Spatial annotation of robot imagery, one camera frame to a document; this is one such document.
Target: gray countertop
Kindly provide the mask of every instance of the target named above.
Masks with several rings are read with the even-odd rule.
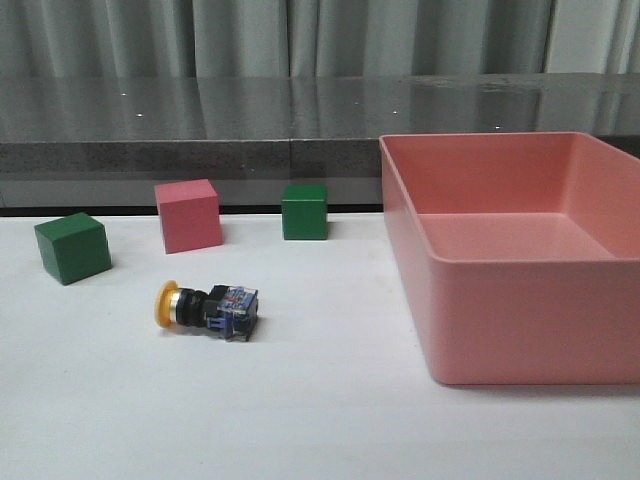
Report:
[[[638,74],[4,78],[0,201],[153,205],[154,183],[206,177],[223,205],[291,181],[379,203],[382,134],[577,130],[638,154],[639,107]]]

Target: pink bin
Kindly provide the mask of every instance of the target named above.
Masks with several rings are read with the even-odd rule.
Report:
[[[640,161],[581,133],[388,135],[385,220],[433,377],[640,383]]]

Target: green cube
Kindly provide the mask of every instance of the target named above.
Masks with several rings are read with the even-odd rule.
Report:
[[[282,234],[285,240],[326,240],[327,187],[289,185],[282,195]]]
[[[44,269],[63,285],[111,268],[104,225],[86,213],[35,226]]]

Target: wooden block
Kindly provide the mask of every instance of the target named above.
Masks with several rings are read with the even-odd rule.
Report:
[[[218,194],[207,179],[155,186],[166,253],[222,244]]]
[[[34,228],[44,269],[63,285],[111,268],[104,225],[86,213]]]
[[[326,240],[327,187],[289,185],[282,195],[282,234],[285,240]]]

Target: curtain fold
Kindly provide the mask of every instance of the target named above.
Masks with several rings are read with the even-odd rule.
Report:
[[[0,76],[640,71],[640,0],[0,0]]]

